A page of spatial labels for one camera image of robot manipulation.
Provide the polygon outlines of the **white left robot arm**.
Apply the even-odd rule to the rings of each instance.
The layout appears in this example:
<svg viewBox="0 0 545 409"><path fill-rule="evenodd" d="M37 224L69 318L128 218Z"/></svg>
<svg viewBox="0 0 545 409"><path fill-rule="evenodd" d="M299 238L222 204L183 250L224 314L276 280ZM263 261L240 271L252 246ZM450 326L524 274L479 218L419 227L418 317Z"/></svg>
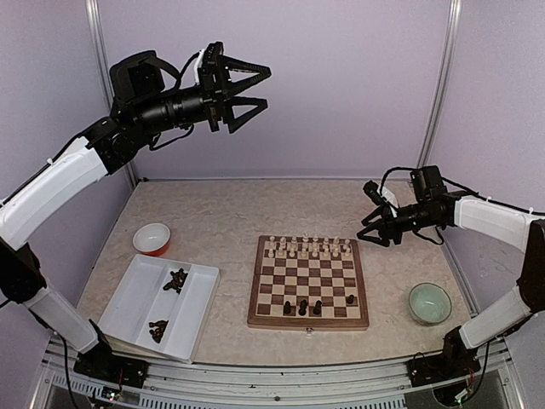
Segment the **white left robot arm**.
<svg viewBox="0 0 545 409"><path fill-rule="evenodd" d="M225 55L215 42L188 59L195 83L182 86L184 71L158 58L153 50L125 58L109 71L112 110L67 144L34 176L1 203L1 291L56 331L89 369L113 377L119 361L101 330L84 319L43 277L29 239L60 207L86 187L110 176L142 148L163 147L163 132L190 135L205 122L212 131L225 125L235 132L267 108L245 91L268 79L267 66Z"/></svg>

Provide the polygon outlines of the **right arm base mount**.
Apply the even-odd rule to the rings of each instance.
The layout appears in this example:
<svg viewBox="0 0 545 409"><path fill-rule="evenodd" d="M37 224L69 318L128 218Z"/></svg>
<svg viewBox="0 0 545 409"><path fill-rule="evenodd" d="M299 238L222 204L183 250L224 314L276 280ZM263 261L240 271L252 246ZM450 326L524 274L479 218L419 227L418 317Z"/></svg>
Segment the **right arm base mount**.
<svg viewBox="0 0 545 409"><path fill-rule="evenodd" d="M439 354L416 353L406 362L412 387L439 383L456 377L467 376L481 369L477 349L468 349L460 335L461 327L449 331Z"/></svg>

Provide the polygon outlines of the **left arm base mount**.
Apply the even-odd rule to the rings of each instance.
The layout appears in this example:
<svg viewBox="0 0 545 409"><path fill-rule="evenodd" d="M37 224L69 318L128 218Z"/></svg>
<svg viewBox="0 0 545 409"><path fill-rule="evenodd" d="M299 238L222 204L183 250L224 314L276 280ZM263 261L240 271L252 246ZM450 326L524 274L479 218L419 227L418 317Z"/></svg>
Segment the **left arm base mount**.
<svg viewBox="0 0 545 409"><path fill-rule="evenodd" d="M98 343L89 352L77 354L74 371L118 386L142 389L149 364L145 360L114 354L99 326L92 320L89 322L97 334Z"/></svg>

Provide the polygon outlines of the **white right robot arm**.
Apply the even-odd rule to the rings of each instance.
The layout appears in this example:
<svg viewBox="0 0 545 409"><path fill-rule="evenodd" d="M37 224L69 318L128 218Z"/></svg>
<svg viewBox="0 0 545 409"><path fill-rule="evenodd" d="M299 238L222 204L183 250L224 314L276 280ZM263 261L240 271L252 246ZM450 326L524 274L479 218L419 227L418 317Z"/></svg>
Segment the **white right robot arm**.
<svg viewBox="0 0 545 409"><path fill-rule="evenodd" d="M512 285L470 321L445 336L435 363L441 377L453 378L468 365L477 349L493 338L517 331L544 310L544 215L532 208L485 197L441 175L439 167L407 168L414 204L402 206L385 181L368 181L363 191L375 209L357 234L362 241L383 247L400 244L404 233L424 228L441 232L458 228L482 235L472 255L479 271L503 269Z"/></svg>

